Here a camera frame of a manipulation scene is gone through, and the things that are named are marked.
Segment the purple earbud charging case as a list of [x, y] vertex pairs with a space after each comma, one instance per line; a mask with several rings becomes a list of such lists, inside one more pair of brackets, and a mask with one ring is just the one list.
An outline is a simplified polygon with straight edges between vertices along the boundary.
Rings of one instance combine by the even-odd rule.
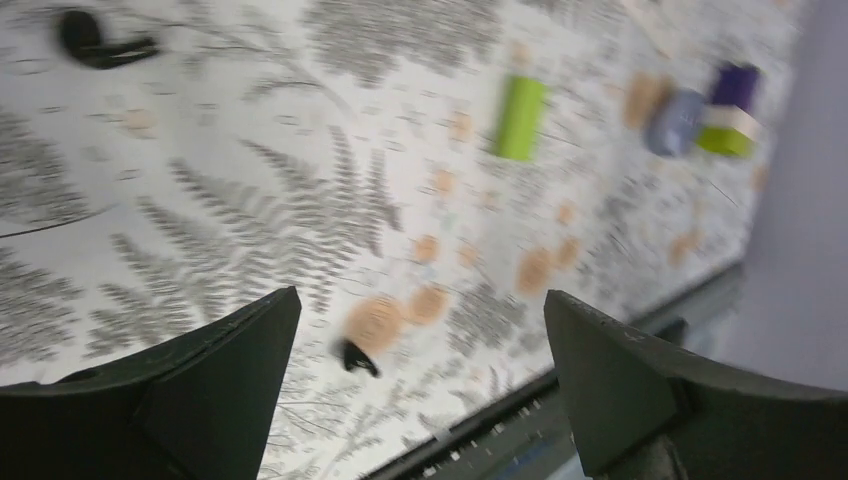
[[644, 132], [647, 149], [660, 157], [687, 154], [699, 135], [706, 100], [692, 89], [677, 89], [650, 118]]

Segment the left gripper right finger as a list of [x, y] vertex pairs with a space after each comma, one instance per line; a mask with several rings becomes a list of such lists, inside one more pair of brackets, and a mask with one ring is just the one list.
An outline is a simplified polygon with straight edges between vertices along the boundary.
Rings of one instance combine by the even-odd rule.
[[844, 392], [704, 358], [562, 291], [544, 318], [588, 477], [846, 477]]

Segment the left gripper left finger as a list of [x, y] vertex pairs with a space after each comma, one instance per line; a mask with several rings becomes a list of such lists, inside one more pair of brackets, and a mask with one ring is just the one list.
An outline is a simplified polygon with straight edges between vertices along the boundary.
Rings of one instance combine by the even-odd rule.
[[301, 303], [276, 290], [52, 384], [1, 390], [5, 479], [254, 479]]

